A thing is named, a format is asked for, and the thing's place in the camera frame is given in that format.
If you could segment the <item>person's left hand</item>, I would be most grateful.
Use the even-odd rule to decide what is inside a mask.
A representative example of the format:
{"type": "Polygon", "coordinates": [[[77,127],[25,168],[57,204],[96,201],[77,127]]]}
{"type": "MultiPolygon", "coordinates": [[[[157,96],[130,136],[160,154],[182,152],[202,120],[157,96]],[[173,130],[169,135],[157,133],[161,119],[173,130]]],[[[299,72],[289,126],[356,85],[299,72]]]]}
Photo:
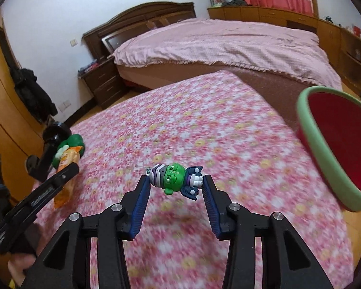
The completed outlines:
{"type": "Polygon", "coordinates": [[[24,270],[29,269],[36,261],[32,254],[12,254],[8,261],[8,269],[15,284],[21,286],[25,280],[24,270]]]}

